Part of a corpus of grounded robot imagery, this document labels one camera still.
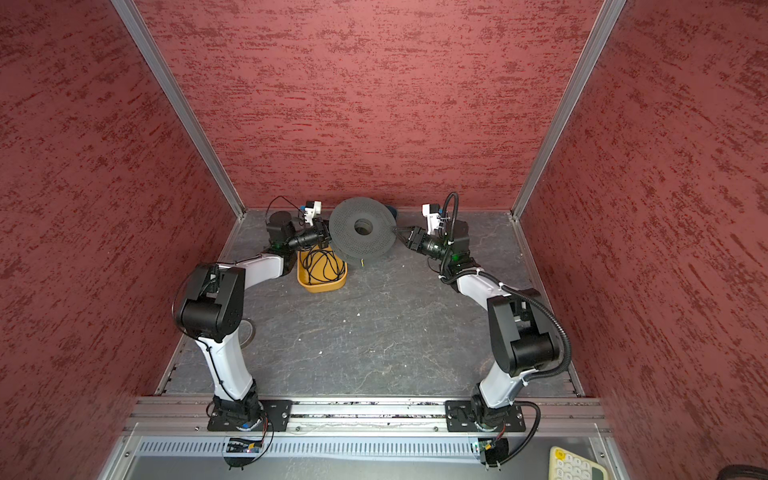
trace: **perforated disc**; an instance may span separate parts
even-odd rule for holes
[[[328,225],[333,251],[348,263],[378,257],[392,248],[394,227],[389,209],[367,197],[344,200],[333,209]]]

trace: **spool hole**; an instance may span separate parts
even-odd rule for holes
[[[373,223],[361,218],[355,222],[355,231],[360,235],[370,235],[373,232]]]

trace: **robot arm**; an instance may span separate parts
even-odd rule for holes
[[[187,292],[175,320],[203,351],[214,379],[214,412],[224,425],[252,430],[263,421],[257,384],[243,361],[237,328],[243,317],[244,291],[266,280],[287,275],[296,251],[326,247],[327,222],[315,219],[296,233],[288,212],[274,213],[267,222],[270,245],[257,258],[235,264],[201,265],[190,275]]]
[[[446,215],[451,196],[454,194],[446,199],[442,215]],[[472,397],[472,413],[480,429],[493,429],[503,421],[529,379],[567,369],[571,361],[570,343],[554,317],[530,298],[533,292],[504,285],[470,256],[468,225],[455,219],[458,206],[454,206],[450,222],[444,217],[439,222],[434,220],[434,210],[434,205],[422,208],[428,230],[398,229],[398,238],[410,250],[441,260],[441,280],[488,311],[495,362]],[[558,337],[564,347],[562,358]],[[544,370],[558,358],[561,361],[557,367]]]
[[[283,275],[284,259],[264,254],[234,265],[202,265],[187,285],[176,321],[203,351],[214,379],[214,411],[226,423],[248,431],[262,425],[257,385],[248,373],[237,337],[243,293]]]

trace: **marble-pattern floor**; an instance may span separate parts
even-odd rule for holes
[[[469,223],[475,260],[505,283],[530,287],[509,214],[459,218]],[[397,223],[425,227],[418,213],[401,213]],[[267,239],[263,211],[252,210],[223,260],[252,257]],[[364,268],[351,266],[346,285],[334,292],[308,293],[295,270],[248,289],[244,316],[257,335],[243,357],[259,394],[468,396],[493,362],[487,315],[443,285],[425,259],[397,242]],[[166,392],[213,392],[192,342]],[[532,382],[521,396],[574,396],[574,389],[564,373]]]

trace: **red textured wall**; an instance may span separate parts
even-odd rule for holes
[[[509,208],[602,1],[137,3],[248,207]]]
[[[0,477],[94,478],[233,223],[108,0],[0,5]]]
[[[768,467],[766,20],[630,0],[523,217],[633,480]]]

